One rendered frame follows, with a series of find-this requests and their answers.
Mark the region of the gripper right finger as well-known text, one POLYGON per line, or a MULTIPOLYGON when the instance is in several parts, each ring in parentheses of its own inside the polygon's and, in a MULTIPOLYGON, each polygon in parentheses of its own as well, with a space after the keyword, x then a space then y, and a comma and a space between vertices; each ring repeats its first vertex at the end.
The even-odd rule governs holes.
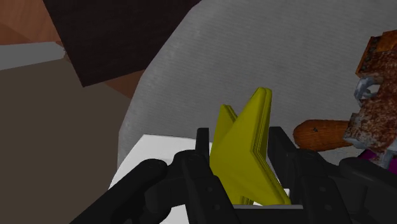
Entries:
POLYGON ((268 157, 308 224, 397 224, 397 175, 361 158, 327 162, 298 149, 280 127, 270 127, 268 157))

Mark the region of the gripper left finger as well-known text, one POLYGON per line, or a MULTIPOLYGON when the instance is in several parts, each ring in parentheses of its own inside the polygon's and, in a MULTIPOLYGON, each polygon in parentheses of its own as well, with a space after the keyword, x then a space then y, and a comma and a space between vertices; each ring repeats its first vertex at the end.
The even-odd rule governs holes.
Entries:
POLYGON ((70 224, 160 224, 180 205, 188 224, 240 224, 209 167, 207 128, 199 128, 195 148, 176 153, 171 164, 155 158, 140 162, 70 224))

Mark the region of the yellow star-shaped block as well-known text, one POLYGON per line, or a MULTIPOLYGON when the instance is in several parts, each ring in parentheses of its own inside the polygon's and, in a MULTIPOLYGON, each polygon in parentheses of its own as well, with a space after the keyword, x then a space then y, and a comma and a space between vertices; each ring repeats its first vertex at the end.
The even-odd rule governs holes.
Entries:
POLYGON ((272 91, 259 87, 239 115, 219 109, 209 164, 232 204, 291 204, 266 161, 271 103, 272 91))

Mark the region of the white flat box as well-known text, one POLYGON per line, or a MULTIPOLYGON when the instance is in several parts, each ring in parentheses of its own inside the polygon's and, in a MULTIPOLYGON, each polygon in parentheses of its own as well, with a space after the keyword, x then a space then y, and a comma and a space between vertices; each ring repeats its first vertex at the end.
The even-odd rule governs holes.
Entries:
MULTIPOLYGON (((143 135, 119 166, 110 186, 114 186, 143 160, 156 158, 171 164, 174 155, 194 148, 195 139, 174 136, 143 135)), ((291 204, 289 192, 280 184, 266 159, 255 158, 250 149, 239 150, 232 143, 210 146, 210 166, 234 197, 247 196, 255 205, 265 207, 291 204)))

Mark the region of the small purple object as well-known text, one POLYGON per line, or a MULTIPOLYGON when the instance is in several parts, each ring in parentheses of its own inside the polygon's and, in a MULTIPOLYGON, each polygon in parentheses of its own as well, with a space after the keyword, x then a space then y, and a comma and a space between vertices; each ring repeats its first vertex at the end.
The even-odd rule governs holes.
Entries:
POLYGON ((369 160, 369 161, 374 162, 374 163, 381 163, 381 161, 383 160, 384 155, 385 155, 384 151, 382 151, 382 152, 380 152, 380 151, 374 152, 372 150, 367 149, 367 150, 364 150, 358 156, 358 158, 369 160))

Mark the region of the grey upholstered seat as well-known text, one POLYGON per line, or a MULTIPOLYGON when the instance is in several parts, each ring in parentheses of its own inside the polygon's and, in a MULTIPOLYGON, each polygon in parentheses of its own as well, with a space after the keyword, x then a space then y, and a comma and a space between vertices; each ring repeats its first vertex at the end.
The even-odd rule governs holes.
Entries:
POLYGON ((270 122, 287 134, 309 119, 347 120, 369 38, 393 29, 397 0, 201 0, 141 76, 118 161, 144 134, 213 129, 221 105, 240 112, 258 87, 271 89, 270 122))

